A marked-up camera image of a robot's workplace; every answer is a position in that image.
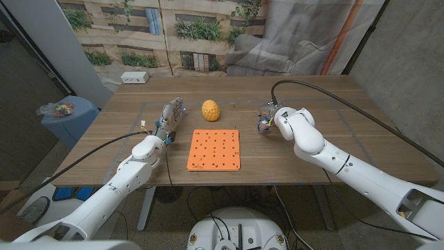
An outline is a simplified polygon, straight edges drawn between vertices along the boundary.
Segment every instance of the backdrop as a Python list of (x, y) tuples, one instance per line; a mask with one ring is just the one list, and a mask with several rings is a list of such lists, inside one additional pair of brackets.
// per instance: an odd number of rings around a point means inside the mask
[(58, 0), (102, 83), (340, 74), (383, 0)]

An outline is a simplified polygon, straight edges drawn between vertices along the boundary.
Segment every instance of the blue bin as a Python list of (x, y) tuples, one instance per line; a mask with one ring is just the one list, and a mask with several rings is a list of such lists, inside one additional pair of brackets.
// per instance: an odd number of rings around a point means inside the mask
[(61, 102), (74, 103), (74, 114), (66, 117), (45, 115), (42, 125), (72, 149), (99, 114), (98, 108), (82, 97), (68, 96)]

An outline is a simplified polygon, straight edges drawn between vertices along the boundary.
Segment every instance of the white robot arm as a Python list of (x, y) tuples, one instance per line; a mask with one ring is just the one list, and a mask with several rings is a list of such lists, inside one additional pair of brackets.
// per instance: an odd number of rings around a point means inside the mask
[[(259, 110), (263, 132), (272, 117), (286, 140), (295, 140), (295, 154), (332, 172), (344, 183), (376, 203), (401, 227), (436, 240), (444, 239), (444, 192), (395, 178), (334, 146), (315, 129), (314, 119), (304, 108), (295, 110), (268, 103)], [(430, 243), (415, 237), (422, 243)]]
[(165, 105), (156, 129), (136, 145), (132, 154), (117, 168), (117, 173), (70, 215), (39, 226), (14, 242), (89, 240), (132, 191), (145, 184), (152, 169), (159, 165), (160, 154), (173, 139), (177, 123), (185, 109), (182, 98)]

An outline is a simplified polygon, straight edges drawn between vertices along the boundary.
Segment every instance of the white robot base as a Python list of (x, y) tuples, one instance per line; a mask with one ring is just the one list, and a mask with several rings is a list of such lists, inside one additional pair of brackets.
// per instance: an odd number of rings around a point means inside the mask
[(230, 207), (216, 210), (194, 225), (187, 249), (284, 250), (285, 241), (280, 227), (266, 215), (250, 208)]

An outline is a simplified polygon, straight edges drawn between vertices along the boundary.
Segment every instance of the table leg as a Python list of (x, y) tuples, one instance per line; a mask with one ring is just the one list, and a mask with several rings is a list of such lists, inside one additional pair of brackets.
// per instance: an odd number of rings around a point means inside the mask
[(146, 223), (150, 215), (151, 207), (153, 206), (155, 188), (156, 187), (153, 186), (152, 188), (149, 188), (145, 191), (144, 204), (142, 205), (139, 222), (137, 223), (137, 230), (139, 232), (144, 231), (146, 228)]
[(327, 195), (323, 185), (313, 185), (314, 195), (318, 202), (319, 210), (321, 211), (322, 218), (324, 219), (324, 225), (327, 230), (334, 230), (334, 220), (330, 205), (328, 204)]

